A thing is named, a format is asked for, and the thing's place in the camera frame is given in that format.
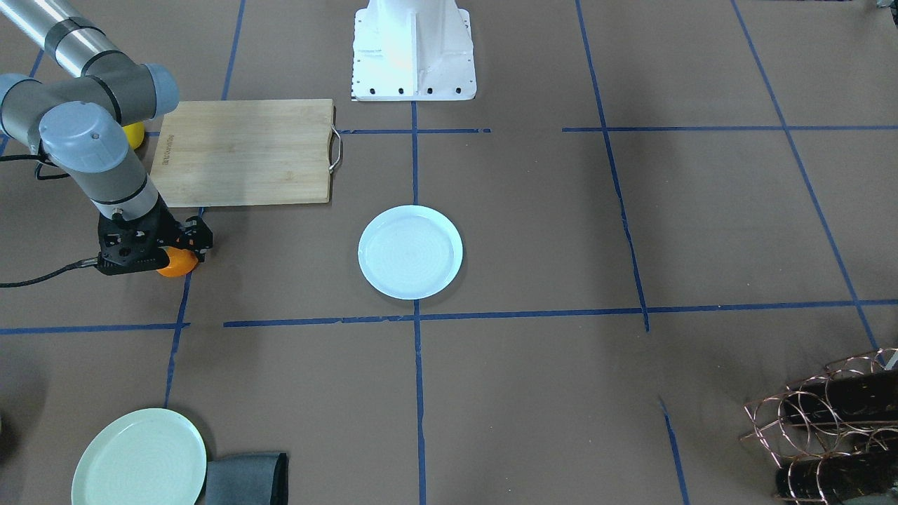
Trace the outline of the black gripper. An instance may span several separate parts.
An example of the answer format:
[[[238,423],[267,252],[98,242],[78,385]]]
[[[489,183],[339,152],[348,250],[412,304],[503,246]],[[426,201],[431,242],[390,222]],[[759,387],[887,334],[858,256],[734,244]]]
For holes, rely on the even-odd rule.
[[[214,246],[214,234],[200,215],[177,221],[163,198],[137,220],[120,214],[101,215],[98,222],[100,251],[96,269],[104,275],[156,271],[169,262],[164,247],[192,250],[199,264]]]

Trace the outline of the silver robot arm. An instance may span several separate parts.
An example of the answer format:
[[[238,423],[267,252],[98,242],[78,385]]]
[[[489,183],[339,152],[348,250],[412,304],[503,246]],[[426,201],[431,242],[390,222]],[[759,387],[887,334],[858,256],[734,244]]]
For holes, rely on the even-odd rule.
[[[171,215],[124,129],[176,109],[171,73],[132,61],[70,2],[4,1],[2,13],[71,74],[57,83],[3,74],[1,87],[3,135],[72,178],[99,211],[99,253],[59,273],[192,272],[213,233],[198,215],[186,222]]]

